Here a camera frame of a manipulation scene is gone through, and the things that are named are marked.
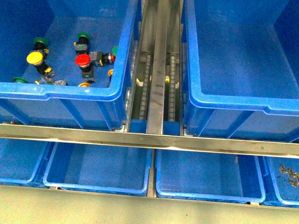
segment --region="stainless steel bar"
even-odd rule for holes
[[[164,94],[165,94],[165,72],[166,72],[166,45],[167,26],[169,20],[169,0],[160,0],[157,10],[157,26],[154,50],[154,62],[149,94],[149,113],[146,133],[163,134],[164,121]],[[149,184],[147,197],[156,197],[156,171],[153,150],[151,168],[149,171]]]
[[[0,138],[299,158],[299,144],[0,124]]]

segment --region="metal frame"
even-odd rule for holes
[[[299,144],[0,124],[0,138],[299,158]]]

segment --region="empty blue bin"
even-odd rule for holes
[[[265,183],[266,200],[263,204],[280,207],[299,208],[299,186],[292,186],[288,173],[281,172],[281,165],[286,169],[299,172],[299,159],[260,157],[263,180]]]
[[[45,187],[52,148],[44,141],[0,139],[0,184]]]
[[[143,196],[150,149],[56,143],[43,182],[62,189]]]
[[[130,63],[134,40],[139,38],[140,0],[3,0],[0,3],[0,122],[112,130],[120,128],[125,114],[125,96],[131,85]],[[91,36],[90,51],[110,53],[118,45],[115,64],[94,67],[96,83],[83,82],[75,64],[74,42],[78,33]],[[26,61],[33,39],[49,42],[47,64],[55,80],[69,86],[37,85],[40,78]],[[107,87],[107,72],[113,69]],[[29,84],[13,83],[22,77]]]
[[[159,197],[261,203],[265,191],[256,156],[157,151]]]
[[[298,10],[297,0],[184,1],[188,134],[299,138]]]

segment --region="yellow part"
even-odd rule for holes
[[[113,69],[109,70],[108,76],[112,76],[112,74],[113,74]]]
[[[27,56],[27,62],[29,64],[39,64],[42,61],[43,61],[43,54],[41,52],[35,51],[30,53]]]
[[[81,83],[80,85],[78,85],[79,87],[90,87],[89,83]]]
[[[52,71],[52,68],[50,67],[45,70],[45,72],[50,72],[50,71]]]

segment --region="red push button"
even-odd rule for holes
[[[75,63],[79,66],[87,66],[90,63],[90,56],[85,54],[78,55],[75,59]]]

